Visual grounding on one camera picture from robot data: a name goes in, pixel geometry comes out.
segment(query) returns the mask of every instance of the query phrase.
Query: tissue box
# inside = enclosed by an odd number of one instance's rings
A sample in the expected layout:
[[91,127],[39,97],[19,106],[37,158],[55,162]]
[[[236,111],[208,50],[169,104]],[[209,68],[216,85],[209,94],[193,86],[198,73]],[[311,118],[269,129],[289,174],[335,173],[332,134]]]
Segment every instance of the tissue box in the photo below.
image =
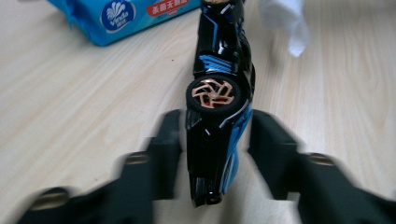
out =
[[198,8],[200,0],[49,0],[99,46]]

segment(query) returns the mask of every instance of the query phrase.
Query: circular logo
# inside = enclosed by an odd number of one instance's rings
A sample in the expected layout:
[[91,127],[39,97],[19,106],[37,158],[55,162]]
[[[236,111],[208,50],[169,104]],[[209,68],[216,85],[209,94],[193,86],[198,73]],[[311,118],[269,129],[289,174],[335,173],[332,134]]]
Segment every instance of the circular logo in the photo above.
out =
[[134,20],[135,9],[131,2],[123,0],[111,1],[103,7],[101,23],[108,33],[115,33],[128,22]]

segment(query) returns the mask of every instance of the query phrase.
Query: wood grain surface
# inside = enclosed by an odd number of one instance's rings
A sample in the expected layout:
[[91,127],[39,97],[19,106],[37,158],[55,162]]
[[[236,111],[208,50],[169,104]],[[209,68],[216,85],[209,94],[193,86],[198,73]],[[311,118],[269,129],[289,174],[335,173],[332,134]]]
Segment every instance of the wood grain surface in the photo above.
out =
[[[302,152],[337,158],[358,187],[393,200],[395,11],[394,0],[306,0],[311,41],[293,58],[258,1],[245,7],[253,107],[277,116]],[[46,1],[0,2],[0,223],[42,189],[84,193],[116,178],[118,158],[144,149],[160,115],[185,109],[199,13],[100,48]],[[300,223],[294,202],[271,200],[247,146],[223,203],[197,209],[183,154],[177,199],[155,203],[156,223]]]

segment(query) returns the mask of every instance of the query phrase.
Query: white tissue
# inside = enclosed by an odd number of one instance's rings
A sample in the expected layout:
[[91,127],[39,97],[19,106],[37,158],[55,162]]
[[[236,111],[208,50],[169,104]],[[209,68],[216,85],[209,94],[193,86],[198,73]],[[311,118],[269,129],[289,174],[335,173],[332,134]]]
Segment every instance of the white tissue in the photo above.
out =
[[299,57],[309,42],[309,31],[303,14],[304,0],[260,0],[262,19],[270,29],[285,27],[289,52]]

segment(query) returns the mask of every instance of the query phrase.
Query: black toy car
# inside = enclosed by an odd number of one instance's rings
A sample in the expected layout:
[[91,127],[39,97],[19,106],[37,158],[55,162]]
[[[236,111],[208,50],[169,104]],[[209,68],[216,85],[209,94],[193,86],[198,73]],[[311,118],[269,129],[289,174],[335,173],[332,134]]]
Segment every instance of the black toy car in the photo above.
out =
[[186,92],[187,158],[195,206],[221,202],[238,168],[255,71],[242,0],[202,0],[194,81]]

